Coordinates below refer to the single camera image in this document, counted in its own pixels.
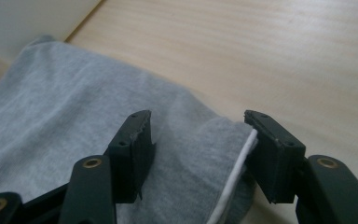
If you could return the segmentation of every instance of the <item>white wall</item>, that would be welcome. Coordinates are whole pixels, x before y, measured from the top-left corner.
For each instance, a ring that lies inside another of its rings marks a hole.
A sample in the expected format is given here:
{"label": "white wall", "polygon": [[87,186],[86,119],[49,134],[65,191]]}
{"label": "white wall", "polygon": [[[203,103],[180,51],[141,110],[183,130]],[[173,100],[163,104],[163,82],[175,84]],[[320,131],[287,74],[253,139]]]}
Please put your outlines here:
{"label": "white wall", "polygon": [[100,0],[0,0],[0,61],[40,35],[64,40]]}

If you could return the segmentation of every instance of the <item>wood grain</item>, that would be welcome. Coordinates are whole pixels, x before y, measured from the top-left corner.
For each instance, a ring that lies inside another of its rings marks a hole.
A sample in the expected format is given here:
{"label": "wood grain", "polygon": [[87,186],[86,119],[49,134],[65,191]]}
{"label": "wood grain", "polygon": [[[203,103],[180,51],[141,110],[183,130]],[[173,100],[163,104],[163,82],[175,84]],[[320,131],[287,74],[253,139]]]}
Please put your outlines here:
{"label": "wood grain", "polygon": [[[186,86],[222,116],[270,114],[358,176],[358,1],[115,0],[71,44]],[[244,223],[296,223],[257,191]]]}

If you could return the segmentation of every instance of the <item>light wood surface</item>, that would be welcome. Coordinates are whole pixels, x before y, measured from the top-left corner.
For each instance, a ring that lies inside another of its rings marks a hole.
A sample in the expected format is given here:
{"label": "light wood surface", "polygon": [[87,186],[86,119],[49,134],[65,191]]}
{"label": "light wood surface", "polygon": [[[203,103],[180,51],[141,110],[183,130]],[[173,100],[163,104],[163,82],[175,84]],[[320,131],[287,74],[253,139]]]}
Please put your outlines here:
{"label": "light wood surface", "polygon": [[[188,87],[222,116],[270,114],[358,176],[358,1],[112,0],[71,44]],[[260,191],[243,223],[296,223]]]}

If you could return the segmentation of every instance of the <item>folded cloth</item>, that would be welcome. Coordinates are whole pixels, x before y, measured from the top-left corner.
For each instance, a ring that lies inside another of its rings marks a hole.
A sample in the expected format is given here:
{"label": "folded cloth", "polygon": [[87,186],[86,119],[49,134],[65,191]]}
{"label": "folded cloth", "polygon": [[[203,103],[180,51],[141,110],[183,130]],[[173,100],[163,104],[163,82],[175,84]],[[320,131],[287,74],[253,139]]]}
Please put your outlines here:
{"label": "folded cloth", "polygon": [[[126,117],[145,109],[156,157],[144,199],[118,204],[118,223],[241,220],[253,188],[240,183],[234,194],[232,183],[255,142],[252,127],[219,117],[184,88],[49,36],[0,81],[0,192],[28,202],[67,183],[76,161],[102,154]],[[230,206],[236,195],[243,200]]]}

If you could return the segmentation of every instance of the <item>black plastic part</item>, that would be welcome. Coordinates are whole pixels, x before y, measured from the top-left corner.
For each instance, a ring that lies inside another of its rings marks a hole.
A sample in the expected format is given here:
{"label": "black plastic part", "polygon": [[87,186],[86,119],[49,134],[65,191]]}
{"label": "black plastic part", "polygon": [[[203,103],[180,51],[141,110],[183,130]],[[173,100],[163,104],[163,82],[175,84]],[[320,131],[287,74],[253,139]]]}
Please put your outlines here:
{"label": "black plastic part", "polygon": [[22,209],[21,197],[17,193],[0,193],[0,224],[16,223],[16,214]]}
{"label": "black plastic part", "polygon": [[294,172],[302,165],[305,146],[277,121],[246,110],[245,122],[258,131],[258,143],[246,165],[270,203],[292,203]]}
{"label": "black plastic part", "polygon": [[134,113],[121,128],[104,152],[111,160],[115,203],[134,203],[145,182],[155,156],[151,141],[151,111]]}
{"label": "black plastic part", "polygon": [[358,180],[343,162],[327,156],[310,156],[304,177],[322,223],[358,223]]}
{"label": "black plastic part", "polygon": [[91,156],[75,163],[59,223],[116,223],[109,158]]}
{"label": "black plastic part", "polygon": [[21,223],[57,223],[67,184],[37,197],[23,206]]}
{"label": "black plastic part", "polygon": [[319,212],[308,202],[304,203],[301,199],[297,201],[296,215],[300,224],[323,224]]}

